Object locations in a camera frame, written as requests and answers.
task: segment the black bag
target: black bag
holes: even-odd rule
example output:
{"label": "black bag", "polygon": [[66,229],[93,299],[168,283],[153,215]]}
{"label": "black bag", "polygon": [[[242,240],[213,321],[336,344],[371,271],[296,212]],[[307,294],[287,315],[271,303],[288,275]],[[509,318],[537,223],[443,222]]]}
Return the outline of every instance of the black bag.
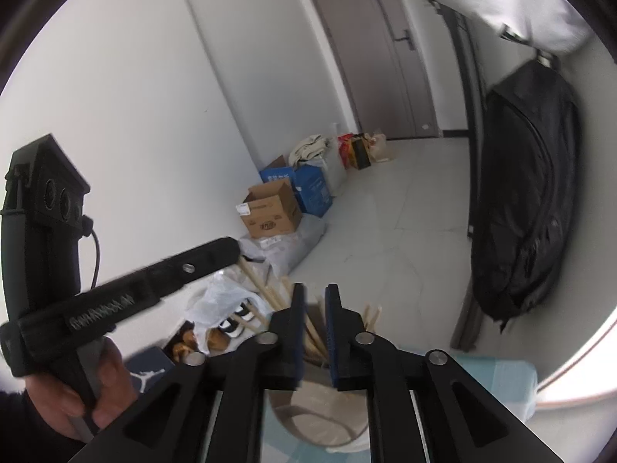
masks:
{"label": "black bag", "polygon": [[504,326],[538,305],[557,279],[580,130],[572,87],[536,60],[487,96],[471,271],[478,304]]}

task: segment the door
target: door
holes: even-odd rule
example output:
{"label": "door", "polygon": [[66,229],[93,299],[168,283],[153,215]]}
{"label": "door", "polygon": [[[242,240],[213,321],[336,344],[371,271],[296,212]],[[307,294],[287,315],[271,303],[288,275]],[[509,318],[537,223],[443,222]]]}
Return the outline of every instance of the door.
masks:
{"label": "door", "polygon": [[314,0],[363,132],[437,135],[420,56],[400,0]]}

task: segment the person's hand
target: person's hand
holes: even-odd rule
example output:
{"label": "person's hand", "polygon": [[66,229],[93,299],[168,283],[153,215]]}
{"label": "person's hand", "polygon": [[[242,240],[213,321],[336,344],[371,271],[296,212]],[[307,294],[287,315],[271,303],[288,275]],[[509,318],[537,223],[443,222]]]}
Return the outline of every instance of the person's hand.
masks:
{"label": "person's hand", "polygon": [[[109,338],[105,338],[98,377],[101,397],[92,418],[99,428],[105,428],[137,398],[120,351]],[[79,440],[69,417],[83,416],[85,407],[75,391],[47,373],[26,377],[26,390],[36,410],[51,428],[65,437]]]}

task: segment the blue box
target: blue box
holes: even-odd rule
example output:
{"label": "blue box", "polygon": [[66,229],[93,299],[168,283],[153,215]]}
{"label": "blue box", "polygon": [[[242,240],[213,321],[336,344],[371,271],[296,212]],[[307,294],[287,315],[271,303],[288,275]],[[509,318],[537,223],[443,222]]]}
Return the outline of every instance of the blue box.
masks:
{"label": "blue box", "polygon": [[259,174],[263,182],[288,177],[294,189],[295,198],[300,204],[300,210],[306,214],[322,217],[332,205],[326,179],[319,167],[303,165],[294,170],[286,164],[285,158],[280,156]]}

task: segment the white wall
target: white wall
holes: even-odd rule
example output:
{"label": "white wall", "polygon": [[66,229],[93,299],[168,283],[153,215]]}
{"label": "white wall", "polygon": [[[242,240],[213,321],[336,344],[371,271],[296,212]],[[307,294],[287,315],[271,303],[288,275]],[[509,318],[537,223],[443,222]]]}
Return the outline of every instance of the white wall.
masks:
{"label": "white wall", "polygon": [[540,379],[583,346],[617,306],[617,65],[595,37],[564,61],[583,124],[581,208],[556,290],[499,336],[483,330],[477,351],[525,357]]}
{"label": "white wall", "polygon": [[403,0],[403,5],[427,72],[437,125],[441,130],[467,129],[459,65],[443,18],[426,0]]}
{"label": "white wall", "polygon": [[[184,0],[69,0],[0,96],[0,126],[5,169],[53,132],[90,183],[100,281],[244,232],[234,205],[260,179]],[[80,250],[87,287],[92,240]],[[121,350],[169,333],[190,292],[120,325]]]}
{"label": "white wall", "polygon": [[261,168],[343,115],[300,0],[189,0],[218,78]]}
{"label": "white wall", "polygon": [[617,398],[570,409],[538,411],[527,426],[565,463],[590,463],[617,427]]}

